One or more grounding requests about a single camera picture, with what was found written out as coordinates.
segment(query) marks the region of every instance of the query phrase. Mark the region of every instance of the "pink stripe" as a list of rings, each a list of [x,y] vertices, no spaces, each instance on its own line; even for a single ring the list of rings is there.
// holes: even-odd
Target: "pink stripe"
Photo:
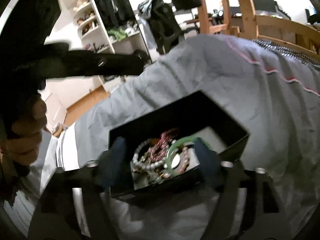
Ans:
[[[297,82],[297,83],[299,83],[299,84],[301,85],[301,87],[302,87],[305,91],[310,92],[310,93],[313,93],[313,94],[315,94],[316,96],[320,97],[319,92],[317,92],[317,91],[315,91],[315,90],[312,90],[312,89],[310,89],[310,88],[306,88],[299,79],[297,79],[297,78],[295,78],[295,77],[285,78],[277,69],[265,69],[265,67],[264,67],[260,62],[258,62],[258,61],[256,61],[256,60],[251,60],[251,59],[249,59],[243,52],[241,52],[241,51],[239,51],[237,48],[235,48],[228,39],[226,39],[226,42],[227,42],[228,46],[229,46],[233,51],[235,51],[237,54],[239,54],[239,55],[240,55],[242,58],[244,58],[246,61],[248,61],[248,62],[251,63],[251,64],[259,65],[260,68],[261,68],[261,70],[262,70],[264,73],[266,73],[266,74],[277,73],[277,74],[279,75],[279,77],[280,77],[282,80],[286,81],[287,83]]]

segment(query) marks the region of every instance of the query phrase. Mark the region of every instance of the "jade bangle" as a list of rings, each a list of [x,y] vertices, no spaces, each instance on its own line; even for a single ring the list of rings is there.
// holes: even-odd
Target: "jade bangle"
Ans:
[[[195,142],[197,139],[201,139],[202,142],[206,145],[206,147],[209,149],[209,150],[212,150],[210,145],[204,141],[202,138],[200,137],[196,137],[196,136],[187,136],[187,137],[183,137],[179,140],[177,140],[174,144],[172,144],[170,146],[170,148],[168,149],[168,152],[167,152],[167,158],[165,160],[165,163],[167,164],[167,169],[169,171],[169,173],[172,175],[172,176],[175,176],[175,172],[174,170],[172,169],[171,167],[171,164],[172,164],[172,160],[173,158],[176,156],[177,154],[177,151],[176,149],[179,148],[181,145],[183,145],[184,143],[186,142]]]

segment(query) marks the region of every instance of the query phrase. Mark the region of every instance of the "wooden floor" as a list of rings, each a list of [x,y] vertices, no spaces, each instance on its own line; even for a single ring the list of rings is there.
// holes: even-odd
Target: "wooden floor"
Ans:
[[[67,109],[64,120],[65,125],[72,125],[78,118],[101,100],[106,99],[110,93],[105,92],[102,86],[98,87]]]

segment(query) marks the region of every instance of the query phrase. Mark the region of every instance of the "green cloth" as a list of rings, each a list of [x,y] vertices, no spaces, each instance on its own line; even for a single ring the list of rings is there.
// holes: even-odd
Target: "green cloth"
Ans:
[[[117,41],[122,41],[127,37],[127,33],[121,28],[119,28],[118,30],[108,30],[107,33],[109,35],[115,36]]]

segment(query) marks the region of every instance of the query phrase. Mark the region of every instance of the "black box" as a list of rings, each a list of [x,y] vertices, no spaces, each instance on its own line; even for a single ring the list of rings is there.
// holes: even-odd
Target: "black box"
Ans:
[[[144,205],[147,200],[155,199],[160,195],[164,197],[202,182],[204,177],[199,169],[200,162],[198,166],[167,179],[162,184],[134,190],[130,161],[135,149],[142,141],[159,138],[164,131],[177,127],[180,129],[179,138],[182,138],[208,126],[226,146],[222,151],[212,147],[218,152],[221,160],[237,161],[246,146],[249,133],[231,114],[202,91],[197,91],[112,129],[109,133],[109,147],[117,137],[124,137],[127,142],[127,154],[115,184],[110,187],[111,197],[135,205]]]

